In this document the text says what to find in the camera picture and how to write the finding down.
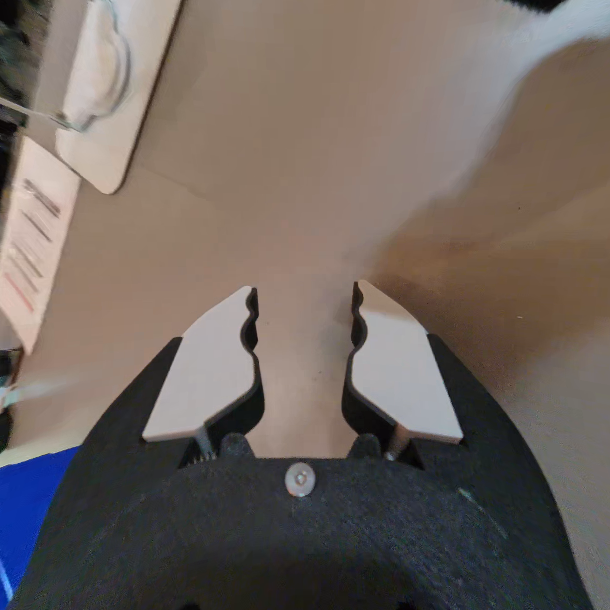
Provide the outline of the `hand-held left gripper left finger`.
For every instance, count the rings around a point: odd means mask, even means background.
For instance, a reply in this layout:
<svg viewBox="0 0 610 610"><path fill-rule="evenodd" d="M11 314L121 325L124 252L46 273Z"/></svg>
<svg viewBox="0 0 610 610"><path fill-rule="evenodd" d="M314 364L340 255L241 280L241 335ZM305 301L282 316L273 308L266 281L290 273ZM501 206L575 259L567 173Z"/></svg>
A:
<svg viewBox="0 0 610 610"><path fill-rule="evenodd" d="M251 431L264 413L255 323L257 289L244 286L203 313L181 337L143 439L220 443Z"/></svg>

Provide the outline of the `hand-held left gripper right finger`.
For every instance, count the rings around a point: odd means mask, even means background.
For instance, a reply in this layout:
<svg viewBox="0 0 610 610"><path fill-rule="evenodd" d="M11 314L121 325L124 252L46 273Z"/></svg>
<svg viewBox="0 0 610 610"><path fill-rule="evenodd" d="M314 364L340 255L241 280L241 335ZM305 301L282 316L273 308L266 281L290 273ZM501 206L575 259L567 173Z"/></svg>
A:
<svg viewBox="0 0 610 610"><path fill-rule="evenodd" d="M461 425L424 326L368 281L355 281L342 410L358 434L458 445Z"/></svg>

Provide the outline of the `printed paper sheets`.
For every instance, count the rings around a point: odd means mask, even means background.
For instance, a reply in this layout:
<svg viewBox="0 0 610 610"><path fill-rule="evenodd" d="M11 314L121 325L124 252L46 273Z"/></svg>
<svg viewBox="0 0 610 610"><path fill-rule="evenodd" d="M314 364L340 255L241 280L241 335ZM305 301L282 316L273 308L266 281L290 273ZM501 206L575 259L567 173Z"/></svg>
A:
<svg viewBox="0 0 610 610"><path fill-rule="evenodd" d="M40 334L80 184L57 157L23 139L1 244L1 312L27 355Z"/></svg>

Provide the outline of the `blue bin with sticker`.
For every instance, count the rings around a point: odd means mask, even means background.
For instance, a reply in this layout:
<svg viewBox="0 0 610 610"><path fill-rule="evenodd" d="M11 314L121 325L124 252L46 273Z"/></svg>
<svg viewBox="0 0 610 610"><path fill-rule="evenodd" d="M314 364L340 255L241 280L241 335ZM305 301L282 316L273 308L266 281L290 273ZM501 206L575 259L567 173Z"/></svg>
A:
<svg viewBox="0 0 610 610"><path fill-rule="evenodd" d="M19 587L52 498L78 450L1 468L1 609Z"/></svg>

